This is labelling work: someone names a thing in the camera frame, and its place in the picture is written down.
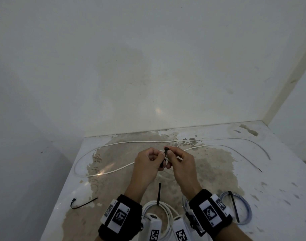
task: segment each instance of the white device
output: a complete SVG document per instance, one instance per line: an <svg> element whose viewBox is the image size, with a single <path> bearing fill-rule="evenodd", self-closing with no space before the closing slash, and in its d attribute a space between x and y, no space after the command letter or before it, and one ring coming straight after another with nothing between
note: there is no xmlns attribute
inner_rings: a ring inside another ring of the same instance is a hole
<svg viewBox="0 0 306 241"><path fill-rule="evenodd" d="M191 232L182 216L177 216L172 222L172 230L177 241L192 241Z"/></svg>
<svg viewBox="0 0 306 241"><path fill-rule="evenodd" d="M158 241L161 236L162 220L152 213L142 218L143 230L139 233L139 241Z"/></svg>

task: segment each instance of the wrist strap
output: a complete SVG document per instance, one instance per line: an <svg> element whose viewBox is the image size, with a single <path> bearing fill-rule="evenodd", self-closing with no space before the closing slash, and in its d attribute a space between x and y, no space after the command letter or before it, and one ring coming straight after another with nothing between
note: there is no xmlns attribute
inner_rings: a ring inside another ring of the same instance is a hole
<svg viewBox="0 0 306 241"><path fill-rule="evenodd" d="M190 202L186 215L191 226L203 236L207 232L212 239L232 222L229 207L225 206L219 197L209 191L201 190Z"/></svg>
<svg viewBox="0 0 306 241"><path fill-rule="evenodd" d="M99 227L99 236L104 241L129 241L142 228L142 206L121 194L117 200L112 200Z"/></svg>

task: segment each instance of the black velcro strap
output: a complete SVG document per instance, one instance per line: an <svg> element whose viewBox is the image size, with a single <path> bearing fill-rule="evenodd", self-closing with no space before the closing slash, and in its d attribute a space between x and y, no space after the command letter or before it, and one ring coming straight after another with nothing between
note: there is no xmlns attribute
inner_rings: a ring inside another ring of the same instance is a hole
<svg viewBox="0 0 306 241"><path fill-rule="evenodd" d="M117 201L105 224L99 227L99 236L104 241L129 241L141 229L142 206L122 194L118 197ZM129 208L128 213L119 209L120 203ZM111 226L110 223L117 227L120 226L118 233L108 227Z"/></svg>
<svg viewBox="0 0 306 241"><path fill-rule="evenodd" d="M203 229L214 240L224 227L231 224L232 217L231 215L226 217L211 196L209 191L203 189L189 202L189 206Z"/></svg>

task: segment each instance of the wall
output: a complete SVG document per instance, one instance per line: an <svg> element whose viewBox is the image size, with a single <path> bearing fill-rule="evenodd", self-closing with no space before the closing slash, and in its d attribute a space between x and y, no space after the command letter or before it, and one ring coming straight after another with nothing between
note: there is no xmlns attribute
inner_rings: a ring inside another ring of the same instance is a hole
<svg viewBox="0 0 306 241"><path fill-rule="evenodd" d="M306 161L306 72L275 115L269 128Z"/></svg>
<svg viewBox="0 0 306 241"><path fill-rule="evenodd" d="M306 0L0 0L9 95L83 136L260 120L306 50Z"/></svg>
<svg viewBox="0 0 306 241"><path fill-rule="evenodd" d="M40 239L71 165L0 85L0 241Z"/></svg>

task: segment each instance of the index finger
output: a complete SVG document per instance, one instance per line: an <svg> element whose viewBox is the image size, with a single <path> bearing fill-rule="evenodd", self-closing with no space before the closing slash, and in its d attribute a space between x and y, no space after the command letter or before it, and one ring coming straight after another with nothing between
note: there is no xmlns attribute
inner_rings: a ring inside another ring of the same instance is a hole
<svg viewBox="0 0 306 241"><path fill-rule="evenodd" d="M189 153L187 153L186 151L180 149L179 147L174 147L174 146L164 146L164 148L167 147L169 148L169 150L171 150L176 156L181 157L182 159L184 159L184 157L186 157L187 155L189 155Z"/></svg>
<svg viewBox="0 0 306 241"><path fill-rule="evenodd" d="M144 152L145 152L145 154L147 156L149 156L149 155L158 155L160 153L160 151L158 149L155 149L153 147L144 150Z"/></svg>

